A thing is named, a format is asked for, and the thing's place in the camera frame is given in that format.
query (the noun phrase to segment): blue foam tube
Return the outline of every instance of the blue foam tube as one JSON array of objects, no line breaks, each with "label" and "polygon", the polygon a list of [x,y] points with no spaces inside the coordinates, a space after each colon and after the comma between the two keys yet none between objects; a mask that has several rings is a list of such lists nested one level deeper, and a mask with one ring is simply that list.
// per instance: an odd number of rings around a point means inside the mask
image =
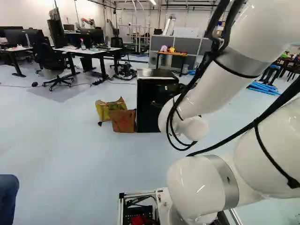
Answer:
[{"label": "blue foam tube", "polygon": [[258,85],[261,85],[261,86],[264,86],[264,87],[268,87],[270,89],[277,89],[276,87],[273,87],[273,86],[270,86],[270,85],[267,85],[267,84],[264,84],[264,83],[259,83],[257,81],[253,81],[255,84],[258,84]]},{"label": "blue foam tube", "polygon": [[268,91],[264,91],[264,90],[261,90],[261,89],[256,89],[256,88],[251,88],[251,87],[248,87],[248,89],[255,90],[255,91],[258,91],[258,92],[261,92],[261,93],[265,93],[265,94],[268,94],[268,95],[276,95],[273,92],[268,92]]},{"label": "blue foam tube", "polygon": [[266,88],[266,87],[263,87],[263,86],[260,86],[260,85],[254,84],[254,83],[251,83],[250,86],[252,86],[253,88],[264,90],[264,91],[270,90],[269,88]]}]

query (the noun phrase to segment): blue jeans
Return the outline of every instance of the blue jeans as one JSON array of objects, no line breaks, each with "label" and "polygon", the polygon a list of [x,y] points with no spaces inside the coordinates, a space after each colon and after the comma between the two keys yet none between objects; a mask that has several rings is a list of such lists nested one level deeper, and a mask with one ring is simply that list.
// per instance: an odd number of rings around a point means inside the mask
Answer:
[{"label": "blue jeans", "polygon": [[0,174],[0,224],[12,225],[19,180],[14,175]]}]

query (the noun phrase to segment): yellow bag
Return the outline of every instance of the yellow bag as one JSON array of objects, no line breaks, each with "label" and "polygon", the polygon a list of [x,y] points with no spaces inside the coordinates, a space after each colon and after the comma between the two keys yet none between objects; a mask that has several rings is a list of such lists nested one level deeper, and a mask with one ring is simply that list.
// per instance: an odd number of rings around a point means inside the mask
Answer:
[{"label": "yellow bag", "polygon": [[122,96],[115,102],[103,102],[97,100],[95,102],[97,112],[99,114],[100,122],[110,121],[109,110],[127,110],[126,104]]}]

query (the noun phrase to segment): blue object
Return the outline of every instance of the blue object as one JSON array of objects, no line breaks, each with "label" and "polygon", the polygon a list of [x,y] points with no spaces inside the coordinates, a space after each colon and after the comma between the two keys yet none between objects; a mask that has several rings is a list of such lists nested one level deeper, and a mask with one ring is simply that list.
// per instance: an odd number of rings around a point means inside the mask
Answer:
[{"label": "blue object", "polygon": [[190,69],[188,71],[188,74],[190,74],[190,75],[195,75],[195,73],[196,73],[196,70],[194,70],[194,69]]},{"label": "blue object", "polygon": [[255,83],[255,84],[260,85],[260,86],[262,86],[262,87],[267,87],[267,88],[270,88],[270,89],[277,90],[277,88],[274,87],[274,86],[270,86],[270,85],[267,85],[267,84],[264,84],[264,83],[259,83],[259,82],[257,82],[257,81],[253,81],[252,83]]},{"label": "blue object", "polygon": [[269,95],[280,95],[276,87],[269,86],[264,83],[259,83],[257,81],[253,81],[251,84],[249,84],[247,88],[250,90],[255,90]]},{"label": "blue object", "polygon": [[14,175],[0,175],[0,223],[11,225],[14,221],[15,199],[19,190],[19,180]]},{"label": "blue object", "polygon": [[270,90],[269,88],[265,88],[265,87],[262,87],[260,85],[254,84],[254,83],[251,83],[250,86],[253,87],[253,88],[264,90],[264,91],[269,91]]},{"label": "blue object", "polygon": [[271,64],[269,67],[274,68],[274,69],[280,69],[280,66],[276,66],[276,65],[273,65],[273,64]]},{"label": "blue object", "polygon": [[265,94],[268,94],[268,95],[276,95],[273,92],[268,92],[268,91],[264,91],[264,90],[261,90],[261,89],[256,89],[256,88],[251,88],[251,87],[248,87],[248,89],[255,90],[255,91],[258,91],[258,92],[262,92],[262,93],[265,93]]}]

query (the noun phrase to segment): white robotic arm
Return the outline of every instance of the white robotic arm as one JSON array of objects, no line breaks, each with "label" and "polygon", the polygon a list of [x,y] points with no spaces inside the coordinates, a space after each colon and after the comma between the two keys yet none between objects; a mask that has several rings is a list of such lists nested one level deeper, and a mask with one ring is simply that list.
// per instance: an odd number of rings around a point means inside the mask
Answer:
[{"label": "white robotic arm", "polygon": [[[193,141],[204,137],[208,125],[198,115],[221,108],[290,44],[299,42],[300,30],[295,29],[299,8],[297,0],[249,0],[232,28],[229,46],[177,107],[172,123],[175,131]],[[161,131],[166,130],[172,106],[173,99],[159,115]],[[300,196],[300,188],[289,187],[286,176],[262,150],[257,132],[272,159],[300,181],[300,99],[296,99],[245,133],[233,154],[186,157],[171,166],[168,187],[173,210],[186,223],[210,224],[218,211],[267,196]],[[170,224],[181,223],[170,219]]]}]

